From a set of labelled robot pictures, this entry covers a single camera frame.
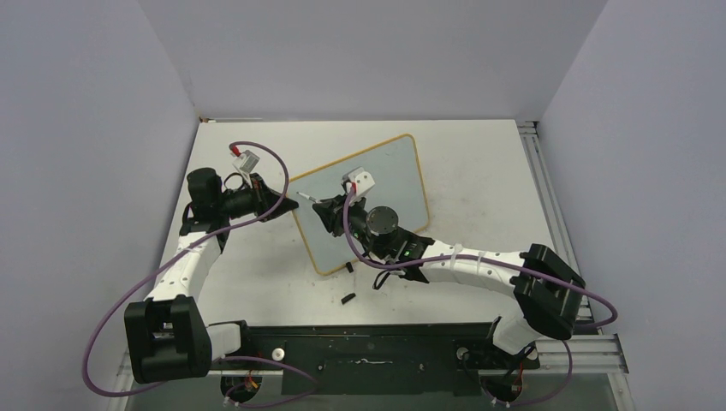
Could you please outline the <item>black white marker pen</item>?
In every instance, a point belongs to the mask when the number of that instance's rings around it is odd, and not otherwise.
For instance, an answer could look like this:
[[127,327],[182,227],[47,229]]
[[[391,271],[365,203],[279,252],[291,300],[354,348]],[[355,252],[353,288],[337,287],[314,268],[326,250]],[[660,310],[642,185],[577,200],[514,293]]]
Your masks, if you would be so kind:
[[320,201],[319,201],[318,199],[316,199],[316,198],[312,197],[312,196],[311,196],[311,195],[309,195],[309,194],[305,194],[305,193],[302,193],[302,192],[299,192],[299,191],[298,191],[298,192],[296,192],[296,193],[297,193],[297,194],[298,194],[298,195],[299,195],[300,197],[302,197],[303,199],[305,199],[305,200],[308,200],[308,201],[312,202],[313,204],[319,204],[319,203],[320,203]]

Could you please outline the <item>yellow framed whiteboard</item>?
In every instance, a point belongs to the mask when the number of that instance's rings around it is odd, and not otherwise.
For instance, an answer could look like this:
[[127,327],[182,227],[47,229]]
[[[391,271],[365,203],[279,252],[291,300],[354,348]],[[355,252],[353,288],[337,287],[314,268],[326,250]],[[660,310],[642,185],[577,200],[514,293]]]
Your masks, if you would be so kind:
[[402,134],[368,147],[290,180],[288,197],[299,203],[293,215],[313,269],[321,276],[356,261],[346,240],[329,234],[313,203],[296,192],[325,200],[343,194],[342,177],[362,167],[372,174],[375,186],[366,195],[366,209],[388,206],[396,211],[404,229],[420,232],[430,222],[429,205],[414,137]]

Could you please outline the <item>black marker cap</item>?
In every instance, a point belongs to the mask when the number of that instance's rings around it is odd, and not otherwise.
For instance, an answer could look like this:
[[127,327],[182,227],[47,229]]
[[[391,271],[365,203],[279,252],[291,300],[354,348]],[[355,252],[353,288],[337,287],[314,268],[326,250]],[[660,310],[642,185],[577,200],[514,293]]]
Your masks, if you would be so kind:
[[356,293],[350,293],[350,294],[344,296],[343,298],[341,298],[341,304],[345,305],[355,297],[356,297]]

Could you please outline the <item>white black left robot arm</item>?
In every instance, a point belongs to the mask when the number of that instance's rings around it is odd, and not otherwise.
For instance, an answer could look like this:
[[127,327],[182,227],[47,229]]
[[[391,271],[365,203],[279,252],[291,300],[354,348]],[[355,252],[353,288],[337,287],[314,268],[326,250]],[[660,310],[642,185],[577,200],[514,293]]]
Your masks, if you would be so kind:
[[253,215],[269,221],[299,206],[257,173],[241,188],[225,189],[213,168],[201,168],[187,175],[187,189],[191,200],[182,214],[175,262],[143,301],[124,312],[132,371],[140,384],[204,377],[222,357],[236,369],[253,362],[255,345],[242,336],[243,324],[207,325],[196,300],[225,249],[231,220]]

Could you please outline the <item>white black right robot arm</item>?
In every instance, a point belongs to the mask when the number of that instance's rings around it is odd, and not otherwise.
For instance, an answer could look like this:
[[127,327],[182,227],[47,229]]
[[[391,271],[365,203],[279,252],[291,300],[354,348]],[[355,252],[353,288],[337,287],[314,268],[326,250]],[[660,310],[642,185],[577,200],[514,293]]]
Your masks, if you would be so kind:
[[348,241],[360,261],[418,283],[453,283],[504,295],[516,307],[492,323],[485,358],[507,366],[540,337],[568,340],[574,334],[584,280],[549,247],[495,253],[447,244],[399,224],[388,206],[366,209],[364,200],[337,195],[312,204],[324,229]]

